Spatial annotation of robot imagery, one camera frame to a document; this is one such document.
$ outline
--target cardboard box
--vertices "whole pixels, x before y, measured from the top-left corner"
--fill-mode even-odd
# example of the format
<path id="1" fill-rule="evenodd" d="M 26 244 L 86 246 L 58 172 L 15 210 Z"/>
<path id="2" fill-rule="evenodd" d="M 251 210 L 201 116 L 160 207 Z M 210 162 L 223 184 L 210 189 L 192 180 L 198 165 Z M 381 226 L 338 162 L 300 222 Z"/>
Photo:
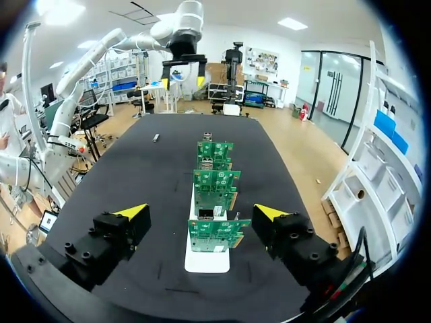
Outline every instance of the cardboard box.
<path id="1" fill-rule="evenodd" d="M 268 81 L 268 76 L 256 74 L 256 79 L 260 79 L 261 81 Z"/>
<path id="2" fill-rule="evenodd" d="M 211 83 L 227 84 L 228 67 L 222 63 L 208 63 L 206 70 L 211 74 Z M 236 68 L 236 82 L 238 85 L 244 85 L 244 74 L 241 65 Z"/>

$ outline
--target blue box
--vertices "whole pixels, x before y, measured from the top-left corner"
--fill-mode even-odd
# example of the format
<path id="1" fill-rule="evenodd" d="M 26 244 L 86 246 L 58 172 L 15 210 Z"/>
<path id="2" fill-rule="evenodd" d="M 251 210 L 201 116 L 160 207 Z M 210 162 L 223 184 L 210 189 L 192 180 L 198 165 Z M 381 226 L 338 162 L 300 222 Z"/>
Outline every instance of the blue box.
<path id="1" fill-rule="evenodd" d="M 395 126 L 397 125 L 395 121 L 389 118 L 383 112 L 377 110 L 376 118 L 374 119 L 374 125 L 379 128 L 386 136 L 392 138 L 395 132 Z"/>
<path id="2" fill-rule="evenodd" d="M 394 143 L 395 146 L 397 146 L 400 152 L 403 153 L 403 155 L 407 153 L 407 150 L 409 149 L 409 144 L 407 143 L 407 141 L 403 139 L 403 137 L 397 131 L 393 133 L 392 142 Z"/>

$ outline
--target office chair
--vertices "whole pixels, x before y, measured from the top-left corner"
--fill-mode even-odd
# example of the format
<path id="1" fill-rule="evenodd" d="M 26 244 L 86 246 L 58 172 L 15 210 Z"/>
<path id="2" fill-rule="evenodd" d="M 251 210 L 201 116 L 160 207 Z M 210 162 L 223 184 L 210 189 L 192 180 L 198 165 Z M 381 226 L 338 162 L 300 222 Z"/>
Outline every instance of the office chair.
<path id="1" fill-rule="evenodd" d="M 143 94 L 146 96 L 148 94 L 148 91 L 143 91 Z M 141 91 L 129 91 L 127 92 L 127 98 L 141 98 Z M 137 99 L 131 101 L 132 105 L 134 105 L 137 108 L 138 113 L 133 116 L 133 118 L 141 118 L 142 117 L 142 99 Z M 147 113 L 154 113 L 154 104 L 150 103 L 150 101 L 145 101 L 145 112 Z"/>
<path id="2" fill-rule="evenodd" d="M 100 158 L 100 153 L 97 148 L 96 142 L 101 142 L 103 144 L 103 148 L 107 147 L 106 140 L 112 139 L 112 135 L 101 135 L 97 133 L 97 126 L 104 122 L 105 120 L 109 119 L 108 110 L 109 106 L 96 104 L 97 98 L 96 94 L 94 93 L 94 90 L 89 89 L 88 91 L 85 91 L 82 99 L 81 104 L 84 106 L 91 106 L 91 112 L 86 112 L 86 117 L 81 121 L 81 129 L 84 131 L 84 135 L 86 136 L 87 145 L 90 149 L 90 152 L 94 158 L 94 161 L 96 162 L 98 158 Z M 104 114 L 97 113 L 101 107 L 105 106 L 106 110 Z"/>

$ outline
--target black table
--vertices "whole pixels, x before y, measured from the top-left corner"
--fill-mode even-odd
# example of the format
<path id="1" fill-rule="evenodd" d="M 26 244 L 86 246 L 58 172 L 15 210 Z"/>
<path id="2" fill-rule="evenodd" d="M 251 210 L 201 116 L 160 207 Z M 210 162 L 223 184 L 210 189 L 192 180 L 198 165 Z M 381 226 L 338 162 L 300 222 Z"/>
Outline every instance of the black table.
<path id="1" fill-rule="evenodd" d="M 47 242 L 86 234 L 92 218 L 148 203 L 152 228 L 129 262 L 121 262 L 93 293 L 137 312 L 184 320 L 281 322 L 299 314 L 308 291 L 279 260 L 272 261 L 252 228 L 231 250 L 230 271 L 209 275 L 184 269 L 187 219 L 204 132 L 235 144 L 241 170 L 235 211 L 252 215 L 259 203 L 282 211 L 306 209 L 273 143 L 255 120 L 235 116 L 155 114 L 133 125 L 97 162 L 63 207 Z M 160 134 L 157 143 L 152 139 Z"/>

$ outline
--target electronic component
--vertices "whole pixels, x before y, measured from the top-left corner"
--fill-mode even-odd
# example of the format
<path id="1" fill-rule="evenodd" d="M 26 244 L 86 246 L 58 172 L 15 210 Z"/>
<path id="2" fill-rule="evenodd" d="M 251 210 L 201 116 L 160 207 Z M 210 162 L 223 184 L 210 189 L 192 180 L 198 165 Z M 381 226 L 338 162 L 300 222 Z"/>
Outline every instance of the electronic component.
<path id="1" fill-rule="evenodd" d="M 228 157 L 228 154 L 233 148 L 233 143 L 198 142 L 197 168 L 200 170 L 230 170 L 232 160 Z"/>
<path id="2" fill-rule="evenodd" d="M 237 191 L 233 187 L 235 180 L 240 178 L 240 171 L 195 170 L 193 185 L 195 189 L 195 215 L 201 209 L 215 209 L 215 213 L 223 215 L 224 211 L 234 206 Z"/>
<path id="3" fill-rule="evenodd" d="M 195 252 L 225 252 L 236 248 L 244 237 L 240 230 L 248 227 L 250 222 L 189 220 L 191 249 Z"/>

